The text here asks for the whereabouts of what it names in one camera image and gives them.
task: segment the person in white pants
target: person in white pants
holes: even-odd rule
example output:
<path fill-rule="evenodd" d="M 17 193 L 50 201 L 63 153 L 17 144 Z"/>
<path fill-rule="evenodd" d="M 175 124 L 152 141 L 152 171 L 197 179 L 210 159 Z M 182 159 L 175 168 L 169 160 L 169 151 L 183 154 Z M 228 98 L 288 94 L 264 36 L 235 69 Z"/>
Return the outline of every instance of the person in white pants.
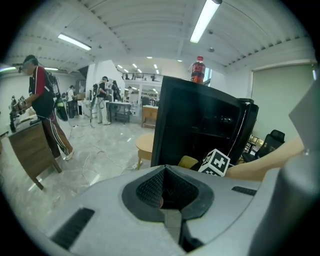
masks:
<path fill-rule="evenodd" d="M 99 94 L 96 96 L 97 99 L 97 115 L 98 115 L 98 124 L 110 125 L 110 122 L 107 119 L 107 107 L 105 97 L 109 94 L 106 90 L 106 83 L 108 78 L 104 76 L 102 81 L 99 83 Z"/>

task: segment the desk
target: desk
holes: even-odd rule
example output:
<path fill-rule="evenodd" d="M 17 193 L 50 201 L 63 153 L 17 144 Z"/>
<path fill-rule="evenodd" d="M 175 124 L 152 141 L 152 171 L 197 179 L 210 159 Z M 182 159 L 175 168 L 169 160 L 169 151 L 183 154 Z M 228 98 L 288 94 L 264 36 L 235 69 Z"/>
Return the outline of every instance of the desk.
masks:
<path fill-rule="evenodd" d="M 144 125 L 156 127 L 155 124 L 145 123 L 145 122 L 146 122 L 146 118 L 157 120 L 157 115 L 158 115 L 158 107 L 157 106 L 151 106 L 151 105 L 143 106 L 142 107 L 141 127 L 144 127 Z"/>
<path fill-rule="evenodd" d="M 50 166 L 58 173 L 61 169 L 51 153 L 42 122 L 30 125 L 30 120 L 19 124 L 16 132 L 8 136 L 13 151 L 30 179 L 43 190 L 37 176 Z"/>
<path fill-rule="evenodd" d="M 112 122 L 112 118 L 123 120 L 124 124 L 130 122 L 130 108 L 129 102 L 106 102 L 106 109 L 110 113 L 110 122 Z"/>

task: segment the marble floor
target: marble floor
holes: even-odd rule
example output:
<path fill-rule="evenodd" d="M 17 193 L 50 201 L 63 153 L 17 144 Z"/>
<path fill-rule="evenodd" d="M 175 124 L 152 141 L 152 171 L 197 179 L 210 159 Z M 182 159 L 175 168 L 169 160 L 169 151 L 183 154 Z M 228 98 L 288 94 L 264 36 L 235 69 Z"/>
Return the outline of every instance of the marble floor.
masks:
<path fill-rule="evenodd" d="M 70 161 L 62 158 L 57 161 L 62 173 L 51 167 L 38 176 L 43 190 L 27 176 L 9 139 L 4 137 L 1 140 L 2 192 L 17 217 L 39 229 L 54 209 L 66 204 L 88 186 L 134 172 L 133 167 L 138 161 L 137 137 L 155 132 L 152 128 L 141 128 L 137 123 L 101 125 L 97 124 L 97 119 L 92 121 L 92 128 L 87 118 L 70 119 L 70 124 L 60 121 L 60 126 L 75 153 Z M 150 161 L 142 160 L 141 169 L 150 167 L 150 164 Z M 177 232 L 178 229 L 172 229 L 172 236 L 176 238 Z"/>

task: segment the red bottle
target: red bottle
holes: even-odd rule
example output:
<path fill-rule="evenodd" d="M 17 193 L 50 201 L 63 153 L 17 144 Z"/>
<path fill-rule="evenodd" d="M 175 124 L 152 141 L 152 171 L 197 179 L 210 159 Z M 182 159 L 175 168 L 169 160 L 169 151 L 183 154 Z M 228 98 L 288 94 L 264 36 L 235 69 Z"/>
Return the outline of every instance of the red bottle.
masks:
<path fill-rule="evenodd" d="M 191 81 L 197 84 L 204 84 L 206 66 L 203 64 L 204 57 L 198 56 L 192 65 Z"/>

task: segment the yellow object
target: yellow object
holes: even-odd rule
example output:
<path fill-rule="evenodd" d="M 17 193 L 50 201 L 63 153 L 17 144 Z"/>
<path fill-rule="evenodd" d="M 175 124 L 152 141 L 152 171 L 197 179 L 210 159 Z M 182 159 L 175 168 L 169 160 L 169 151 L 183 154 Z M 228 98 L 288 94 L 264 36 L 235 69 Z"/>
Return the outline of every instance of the yellow object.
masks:
<path fill-rule="evenodd" d="M 187 155 L 184 155 L 178 166 L 179 167 L 183 167 L 183 168 L 187 168 L 187 169 L 190 169 L 192 166 L 194 166 L 196 163 L 198 163 L 199 161 L 197 159 L 194 159 L 190 156 L 187 156 Z"/>

